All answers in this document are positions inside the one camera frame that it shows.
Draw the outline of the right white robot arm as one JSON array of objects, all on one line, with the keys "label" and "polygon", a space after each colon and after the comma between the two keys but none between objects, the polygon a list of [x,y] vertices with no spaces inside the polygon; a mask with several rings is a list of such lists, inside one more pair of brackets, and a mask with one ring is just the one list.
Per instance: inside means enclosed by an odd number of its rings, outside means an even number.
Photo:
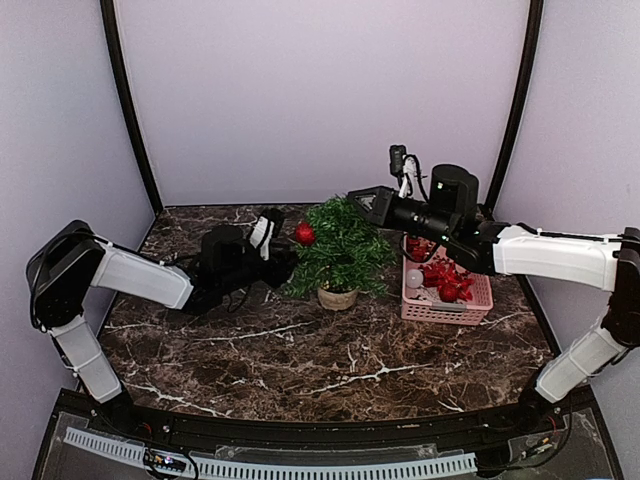
[{"label": "right white robot arm", "polygon": [[575,234],[481,220],[478,188],[466,169],[440,164],[425,200],[387,186],[350,191],[347,199],[368,222],[431,240],[472,273],[557,286],[570,296],[566,306],[593,314],[586,331],[540,370],[511,410],[511,426],[530,434],[547,420],[549,405],[638,347],[639,231]]}]

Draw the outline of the left black frame pole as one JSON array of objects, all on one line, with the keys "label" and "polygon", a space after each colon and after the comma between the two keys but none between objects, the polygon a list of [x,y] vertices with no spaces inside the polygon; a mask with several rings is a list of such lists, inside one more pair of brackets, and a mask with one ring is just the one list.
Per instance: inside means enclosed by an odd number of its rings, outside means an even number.
[{"label": "left black frame pole", "polygon": [[158,216],[163,211],[164,205],[152,172],[136,114],[116,18],[116,5],[112,0],[100,0],[99,4],[109,60],[125,127],[146,196],[154,215]]}]

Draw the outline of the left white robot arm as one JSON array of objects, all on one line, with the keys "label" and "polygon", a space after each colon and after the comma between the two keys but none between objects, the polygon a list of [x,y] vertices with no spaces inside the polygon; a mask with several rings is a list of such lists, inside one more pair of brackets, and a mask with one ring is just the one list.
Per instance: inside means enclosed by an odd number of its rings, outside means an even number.
[{"label": "left white robot arm", "polygon": [[32,326],[52,339],[65,366],[97,403],[101,417],[120,436],[141,427],[140,412],[124,399],[126,389],[86,320],[84,303],[93,290],[141,298],[198,316],[238,290],[258,282],[286,284],[298,263],[296,252],[272,241],[279,232],[262,217],[245,235],[234,225],[207,232],[197,253],[160,261],[98,236],[82,220],[66,225],[27,262]]}]

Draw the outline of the pink plastic basket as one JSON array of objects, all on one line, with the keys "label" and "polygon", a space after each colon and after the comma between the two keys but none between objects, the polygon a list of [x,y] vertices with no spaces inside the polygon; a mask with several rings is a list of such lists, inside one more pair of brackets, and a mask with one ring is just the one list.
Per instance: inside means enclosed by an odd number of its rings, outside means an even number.
[{"label": "pink plastic basket", "polygon": [[459,266],[444,247],[411,236],[400,247],[402,319],[476,326],[493,309],[489,278]]}]

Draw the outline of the red ball ornament cluster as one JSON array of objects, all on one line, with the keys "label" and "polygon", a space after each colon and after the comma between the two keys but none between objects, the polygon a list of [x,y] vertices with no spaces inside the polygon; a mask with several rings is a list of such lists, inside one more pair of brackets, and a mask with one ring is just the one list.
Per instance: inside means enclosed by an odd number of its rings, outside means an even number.
[{"label": "red ball ornament cluster", "polygon": [[474,280],[471,274],[458,267],[435,242],[408,237],[405,240],[403,255],[411,263],[409,269],[419,269],[423,272],[424,282],[420,288],[429,291],[427,298],[430,301],[459,303],[473,299],[471,286]]}]

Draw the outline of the black frame pole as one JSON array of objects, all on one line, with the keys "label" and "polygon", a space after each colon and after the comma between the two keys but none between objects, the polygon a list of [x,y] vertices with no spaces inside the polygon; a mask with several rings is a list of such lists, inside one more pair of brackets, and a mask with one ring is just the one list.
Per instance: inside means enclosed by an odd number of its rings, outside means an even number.
[{"label": "black frame pole", "polygon": [[543,0],[531,0],[529,2],[523,47],[509,115],[484,202],[484,207],[490,215],[492,215],[496,209],[502,188],[505,184],[508,168],[521,126],[535,64],[542,26],[544,4],[545,2]]},{"label": "black frame pole", "polygon": [[109,60],[125,127],[146,196],[154,215],[158,216],[163,211],[164,205],[152,172],[136,114],[116,18],[116,5],[112,0],[100,0],[99,4]]}]

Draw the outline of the right black frame pole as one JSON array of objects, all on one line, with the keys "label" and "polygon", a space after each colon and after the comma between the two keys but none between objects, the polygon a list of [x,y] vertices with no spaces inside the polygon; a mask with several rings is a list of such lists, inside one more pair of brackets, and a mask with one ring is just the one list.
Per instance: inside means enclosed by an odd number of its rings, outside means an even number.
[{"label": "right black frame pole", "polygon": [[508,168],[521,126],[535,64],[542,26],[544,4],[545,2],[543,0],[531,0],[529,2],[523,47],[509,115],[484,202],[484,207],[490,215],[492,215],[496,209],[502,188],[505,184]]}]

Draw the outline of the small green christmas tree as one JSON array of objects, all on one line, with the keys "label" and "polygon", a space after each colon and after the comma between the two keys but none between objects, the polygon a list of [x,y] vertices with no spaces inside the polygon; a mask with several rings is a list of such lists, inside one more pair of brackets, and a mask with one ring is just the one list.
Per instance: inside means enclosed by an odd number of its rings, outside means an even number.
[{"label": "small green christmas tree", "polygon": [[301,222],[313,227],[316,241],[300,246],[293,233],[298,263],[285,287],[288,296],[303,298],[319,290],[372,297],[387,293],[383,271],[395,264],[396,254],[346,197],[334,196],[311,207]]}]

